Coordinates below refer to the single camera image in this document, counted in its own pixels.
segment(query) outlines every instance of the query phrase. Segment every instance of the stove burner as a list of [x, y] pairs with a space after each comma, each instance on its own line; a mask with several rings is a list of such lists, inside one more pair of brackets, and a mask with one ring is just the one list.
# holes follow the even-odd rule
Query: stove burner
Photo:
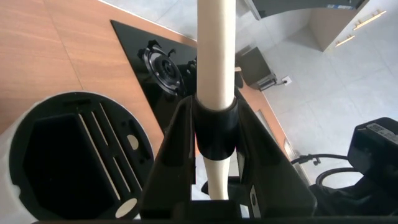
[[179, 95], [182, 93], [180, 89], [183, 89], [182, 76], [170, 58], [175, 50], [172, 49], [166, 55], [160, 48], [161, 46], [156, 40], [151, 40], [148, 42], [147, 48], [139, 50], [138, 57], [145, 62], [148, 71], [153, 74], [155, 82], [164, 91], [171, 95]]
[[169, 83], [176, 83], [180, 78], [178, 77], [178, 69], [177, 71], [174, 70], [173, 62], [165, 55], [161, 55], [155, 59], [154, 68], [159, 72], [159, 75]]

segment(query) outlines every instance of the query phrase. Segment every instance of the round hole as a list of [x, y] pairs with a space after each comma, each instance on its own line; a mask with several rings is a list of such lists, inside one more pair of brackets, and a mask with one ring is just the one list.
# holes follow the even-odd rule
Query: round hole
[[256, 206], [256, 196], [254, 194], [251, 195], [251, 203]]
[[129, 134], [127, 136], [127, 139], [129, 140], [129, 143], [133, 150], [138, 149], [138, 139], [135, 136], [133, 136], [132, 134]]
[[129, 213], [137, 204], [137, 199], [132, 198], [124, 202], [116, 211], [114, 215], [116, 218], [121, 218]]

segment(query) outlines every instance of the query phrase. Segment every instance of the electrical outlet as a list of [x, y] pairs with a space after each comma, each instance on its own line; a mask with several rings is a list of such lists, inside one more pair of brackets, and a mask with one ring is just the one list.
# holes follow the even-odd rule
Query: electrical outlet
[[292, 83], [292, 80], [290, 79], [290, 77], [285, 77], [282, 79], [282, 82], [286, 82], [285, 85], [289, 85]]

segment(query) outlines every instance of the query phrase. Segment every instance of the white circle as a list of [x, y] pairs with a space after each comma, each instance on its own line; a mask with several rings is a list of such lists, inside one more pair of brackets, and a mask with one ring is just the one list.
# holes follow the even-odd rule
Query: white circle
[[129, 140], [129, 143], [133, 150], [138, 149], [138, 139], [135, 136], [133, 136], [132, 134], [129, 134], [127, 136], [127, 139]]
[[116, 214], [114, 215], [116, 218], [121, 218], [125, 216], [127, 213], [129, 213], [137, 204], [137, 199], [132, 198], [127, 200], [127, 202], [124, 202], [116, 211]]

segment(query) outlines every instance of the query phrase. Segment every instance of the wooden countertop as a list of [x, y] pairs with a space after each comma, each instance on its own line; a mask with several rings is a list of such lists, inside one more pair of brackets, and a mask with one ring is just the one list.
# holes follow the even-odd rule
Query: wooden countertop
[[[97, 0], [0, 1], [0, 133], [36, 101], [64, 91], [101, 93], [143, 125], [155, 154], [163, 134], [110, 19], [196, 47], [196, 42]], [[283, 148], [285, 134], [261, 92], [241, 93], [261, 110]]]

